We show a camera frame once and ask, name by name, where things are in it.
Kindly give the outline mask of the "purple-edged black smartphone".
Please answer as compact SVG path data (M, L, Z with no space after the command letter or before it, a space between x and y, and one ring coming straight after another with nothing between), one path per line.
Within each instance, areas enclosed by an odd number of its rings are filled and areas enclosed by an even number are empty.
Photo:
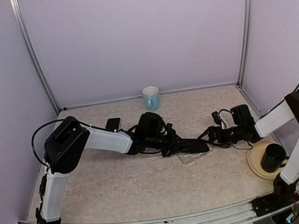
M121 126L121 118L110 118L107 120L106 122L106 130L111 131L111 132L115 132L118 131L120 129Z

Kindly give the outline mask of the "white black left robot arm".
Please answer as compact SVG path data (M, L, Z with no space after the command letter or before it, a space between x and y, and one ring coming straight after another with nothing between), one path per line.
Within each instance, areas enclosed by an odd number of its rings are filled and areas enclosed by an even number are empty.
M101 128L78 121L73 116L58 119L58 127L44 143L44 156L36 159L46 169L46 183L41 190L37 219L45 224L59 224L63 189L68 175L76 169L84 150L95 149L126 155L161 153L169 157L183 148L172 124L147 112L128 130Z

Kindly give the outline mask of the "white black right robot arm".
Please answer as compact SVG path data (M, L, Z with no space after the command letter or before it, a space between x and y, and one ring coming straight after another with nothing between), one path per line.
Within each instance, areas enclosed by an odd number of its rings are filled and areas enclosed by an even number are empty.
M238 105L229 112L232 114L234 126L222 128L219 112L212 116L216 126L210 126L199 136L208 137L207 143L216 146L230 146L236 142L246 141L256 143L271 135L291 120L299 124L299 89L286 95L270 112L255 121L247 105ZM299 179L299 137L290 158L280 172L280 181L291 185Z

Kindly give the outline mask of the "light blue ceramic mug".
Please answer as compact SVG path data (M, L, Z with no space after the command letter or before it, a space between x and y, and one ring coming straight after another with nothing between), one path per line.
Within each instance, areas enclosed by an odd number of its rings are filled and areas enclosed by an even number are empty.
M148 86L142 90L145 107L149 111L156 111L159 109L159 89L155 86Z

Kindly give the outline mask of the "dark green mug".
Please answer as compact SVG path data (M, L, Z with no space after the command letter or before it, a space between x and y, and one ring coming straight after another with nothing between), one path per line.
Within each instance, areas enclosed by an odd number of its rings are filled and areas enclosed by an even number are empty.
M285 160L289 159L285 149L276 143L269 144L262 155L260 165L268 173L273 173L277 169L284 167Z

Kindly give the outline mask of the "right aluminium corner post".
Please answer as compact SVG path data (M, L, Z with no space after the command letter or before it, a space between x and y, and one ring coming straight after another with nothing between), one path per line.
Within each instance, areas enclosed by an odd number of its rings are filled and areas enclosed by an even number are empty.
M246 70L247 70L247 58L249 51L249 42L250 42L250 32L251 32L251 23L252 23L252 2L253 0L244 0L244 20L243 20L243 38L242 38L242 47L241 47L241 59L239 66L239 74L237 85L239 88L243 88Z

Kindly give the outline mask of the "aluminium corner post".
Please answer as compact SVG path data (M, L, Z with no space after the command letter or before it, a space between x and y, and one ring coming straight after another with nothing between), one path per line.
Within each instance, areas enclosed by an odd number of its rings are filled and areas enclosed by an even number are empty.
M247 58L249 51L249 42L250 42L250 32L251 32L251 23L252 23L252 2L253 0L244 0L244 20L243 20L243 38L242 38L242 47L241 47L241 59L239 66L239 74L237 85L239 88L243 88L246 70L247 70Z
M26 47L28 56L30 57L30 60L32 62L33 68L39 78L39 81L41 83L42 89L44 90L47 100L51 105L51 108L55 112L56 115L60 113L60 107L56 100L56 97L54 96L54 93L51 90L51 87L49 83L47 82L47 79L44 75L43 69L41 67L41 64L38 60L38 57L36 55L34 46L31 42L30 35L28 34L27 26L24 21L24 18L22 16L22 12L20 9L19 1L18 0L9 0L12 13L15 17L16 23L18 25L19 31L21 33L21 36L23 38L24 45Z

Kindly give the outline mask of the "left aluminium corner post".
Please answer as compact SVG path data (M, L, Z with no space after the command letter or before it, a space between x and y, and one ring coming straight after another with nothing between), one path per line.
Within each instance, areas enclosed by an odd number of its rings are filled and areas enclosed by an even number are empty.
M24 21L24 18L22 16L22 12L20 9L19 1L18 0L9 0L12 13L15 17L16 23L18 25L19 31L21 33L21 36L23 38L24 45L26 47L28 56L30 57L30 60L32 62L33 68L39 78L39 81L41 83L42 89L44 90L47 100L51 105L51 108L55 112L56 115L60 113L60 107L56 100L56 97L54 96L54 93L51 90L51 87L49 83L47 82L47 79L44 75L43 69L41 67L41 64L38 60L38 57L36 55L34 46L31 42L30 35L28 34L27 26Z

